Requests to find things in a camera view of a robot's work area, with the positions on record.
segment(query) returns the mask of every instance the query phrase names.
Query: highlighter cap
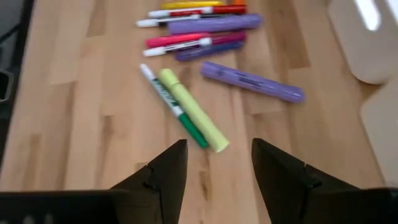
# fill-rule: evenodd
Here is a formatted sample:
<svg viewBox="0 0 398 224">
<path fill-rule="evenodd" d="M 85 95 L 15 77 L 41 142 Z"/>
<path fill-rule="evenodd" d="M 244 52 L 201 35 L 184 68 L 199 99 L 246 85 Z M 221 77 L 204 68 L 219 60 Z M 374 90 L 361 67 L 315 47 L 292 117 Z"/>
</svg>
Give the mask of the highlighter cap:
<svg viewBox="0 0 398 224">
<path fill-rule="evenodd" d="M 169 68 L 162 69 L 160 71 L 161 76 L 159 77 L 160 81 L 166 88 L 170 89 L 175 84 L 180 83 L 180 80 L 177 76 L 174 75 L 173 71 Z"/>
<path fill-rule="evenodd" d="M 239 29 L 257 28 L 263 21 L 259 14 L 226 16 L 219 18 L 195 19 L 189 21 L 169 22 L 170 34 L 187 34 L 192 32 L 220 32 Z"/>
</svg>

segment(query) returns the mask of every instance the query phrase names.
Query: purple highlighter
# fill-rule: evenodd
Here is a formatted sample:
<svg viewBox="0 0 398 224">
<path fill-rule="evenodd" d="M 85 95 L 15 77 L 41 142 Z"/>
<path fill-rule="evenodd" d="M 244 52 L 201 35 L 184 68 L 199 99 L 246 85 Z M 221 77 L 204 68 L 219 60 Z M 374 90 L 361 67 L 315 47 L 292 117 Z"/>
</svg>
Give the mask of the purple highlighter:
<svg viewBox="0 0 398 224">
<path fill-rule="evenodd" d="M 184 50 L 175 54 L 175 59 L 181 62 L 193 60 L 207 55 L 238 49 L 243 46 L 243 41 L 234 41 L 225 44 L 217 44 L 207 47 L 198 47 L 191 50 Z"/>
<path fill-rule="evenodd" d="M 169 22 L 170 34 L 187 34 L 194 32 L 219 32 L 238 29 L 257 28 L 262 22 L 259 14 L 243 16 L 226 16 L 208 19 L 190 19 L 185 21 Z"/>
<path fill-rule="evenodd" d="M 273 80 L 211 62 L 203 62 L 201 74 L 207 78 L 237 85 L 270 96 L 276 96 L 291 103 L 300 103 L 305 98 L 303 90 L 299 87 L 284 85 Z"/>
</svg>

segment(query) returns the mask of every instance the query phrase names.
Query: marker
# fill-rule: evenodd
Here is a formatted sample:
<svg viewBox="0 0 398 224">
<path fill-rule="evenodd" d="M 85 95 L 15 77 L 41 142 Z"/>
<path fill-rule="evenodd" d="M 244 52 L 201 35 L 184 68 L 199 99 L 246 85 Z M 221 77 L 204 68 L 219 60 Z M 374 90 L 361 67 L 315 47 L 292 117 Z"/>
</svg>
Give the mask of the marker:
<svg viewBox="0 0 398 224">
<path fill-rule="evenodd" d="M 304 101 L 304 92 L 296 86 L 284 85 L 257 75 L 241 72 L 211 62 L 203 62 L 200 73 L 207 78 L 240 86 L 258 93 L 276 96 L 291 103 Z"/>
<path fill-rule="evenodd" d="M 216 44 L 225 44 L 233 41 L 243 41 L 246 38 L 246 34 L 244 32 L 235 32 L 224 35 L 216 35 L 213 37 L 205 37 L 199 40 L 193 40 L 188 42 L 183 42 L 181 44 L 173 44 L 165 47 L 156 47 L 153 49 L 148 49 L 144 51 L 144 56 L 151 57 L 156 55 L 163 55 L 167 52 L 175 51 L 175 50 L 183 50 L 190 47 L 195 46 L 209 46 Z"/>
<path fill-rule="evenodd" d="M 177 44 L 181 42 L 187 42 L 191 40 L 199 40 L 205 37 L 210 37 L 210 33 L 194 33 L 194 34 L 180 34 L 180 35 L 168 35 L 163 37 L 156 37 L 146 40 L 148 48 L 167 46 Z"/>
<path fill-rule="evenodd" d="M 243 41 L 234 41 L 225 44 L 199 47 L 191 50 L 184 50 L 175 54 L 175 59 L 181 62 L 193 60 L 207 55 L 225 52 L 227 50 L 239 49 L 243 46 Z"/>
<path fill-rule="evenodd" d="M 175 21 L 168 24 L 169 34 L 189 34 L 196 32 L 221 32 L 257 28 L 263 21 L 259 14 L 226 16 L 219 18 Z"/>
<path fill-rule="evenodd" d="M 189 132 L 192 138 L 198 143 L 202 148 L 208 147 L 206 139 L 203 137 L 201 132 L 195 127 L 188 115 L 181 109 L 180 104 L 177 100 L 164 88 L 160 81 L 155 77 L 152 70 L 145 65 L 140 64 L 140 69 L 142 74 L 150 81 L 152 86 L 155 88 L 156 92 L 162 97 L 162 99 L 167 103 L 169 108 L 172 110 L 175 117 L 181 122 L 184 128 Z"/>
<path fill-rule="evenodd" d="M 191 16 L 180 16 L 180 17 L 171 17 L 171 18 L 164 18 L 164 19 L 145 19 L 141 21 L 137 21 L 136 24 L 138 27 L 165 27 L 167 26 L 168 22 L 173 21 L 182 21 L 182 20 L 189 20 L 189 19 L 200 19 L 200 15 L 195 14 Z"/>
<path fill-rule="evenodd" d="M 136 24 L 138 27 L 166 27 L 169 22 L 173 21 L 217 18 L 217 17 L 226 17 L 226 16 L 233 16 L 233 14 L 205 14 L 205 15 L 194 14 L 191 16 L 177 16 L 177 17 L 168 17 L 162 19 L 144 19 L 141 21 L 137 21 Z"/>
<path fill-rule="evenodd" d="M 244 14 L 246 6 L 208 6 L 194 7 L 188 9 L 159 10 L 148 13 L 150 18 L 189 16 L 192 14 Z"/>
<path fill-rule="evenodd" d="M 228 145 L 228 139 L 214 125 L 212 120 L 200 108 L 198 103 L 180 83 L 180 80 L 170 69 L 160 71 L 159 80 L 171 92 L 171 94 L 181 103 L 182 108 L 192 119 L 193 123 L 202 132 L 214 152 L 221 152 Z"/>
<path fill-rule="evenodd" d="M 162 9 L 183 9 L 191 7 L 220 6 L 221 1 L 194 1 L 194 2 L 169 2 L 163 3 Z"/>
</svg>

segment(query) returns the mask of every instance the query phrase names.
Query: pink marker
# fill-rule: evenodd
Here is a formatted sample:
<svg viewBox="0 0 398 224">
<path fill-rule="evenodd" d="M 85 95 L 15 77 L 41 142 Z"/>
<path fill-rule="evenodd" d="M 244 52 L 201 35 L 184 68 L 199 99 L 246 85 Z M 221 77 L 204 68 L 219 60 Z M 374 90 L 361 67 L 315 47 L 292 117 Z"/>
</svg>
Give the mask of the pink marker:
<svg viewBox="0 0 398 224">
<path fill-rule="evenodd" d="M 148 48 L 162 47 L 187 41 L 199 40 L 205 37 L 210 37 L 210 33 L 194 33 L 194 34 L 179 34 L 169 35 L 164 37 L 156 37 L 146 40 Z"/>
<path fill-rule="evenodd" d="M 233 32 L 230 34 L 205 37 L 205 38 L 201 38 L 199 40 L 193 40 L 193 41 L 188 41 L 188 42 L 182 42 L 179 44 L 173 44 L 173 45 L 148 49 L 148 50 L 144 51 L 144 56 L 151 57 L 151 56 L 163 55 L 163 54 L 166 54 L 167 52 L 172 52 L 172 51 L 176 51 L 176 50 L 184 50 L 184 49 L 187 49 L 190 47 L 197 47 L 197 46 L 204 47 L 204 46 L 224 44 L 224 43 L 234 42 L 234 41 L 243 41 L 245 39 L 246 39 L 245 32 L 243 32 L 243 31 Z"/>
</svg>

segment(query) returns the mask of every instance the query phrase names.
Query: white plastic container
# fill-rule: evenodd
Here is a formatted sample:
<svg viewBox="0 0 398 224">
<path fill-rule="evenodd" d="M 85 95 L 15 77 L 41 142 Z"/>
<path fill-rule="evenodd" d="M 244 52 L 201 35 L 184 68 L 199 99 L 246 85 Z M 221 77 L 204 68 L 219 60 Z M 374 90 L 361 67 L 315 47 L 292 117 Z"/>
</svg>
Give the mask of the white plastic container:
<svg viewBox="0 0 398 224">
<path fill-rule="evenodd" d="M 398 9 L 394 15 L 392 6 L 397 1 L 332 0 L 329 5 L 351 72 L 364 82 L 385 83 L 398 73 Z"/>
<path fill-rule="evenodd" d="M 387 185 L 398 187 L 398 76 L 363 105 L 361 117 Z"/>
</svg>

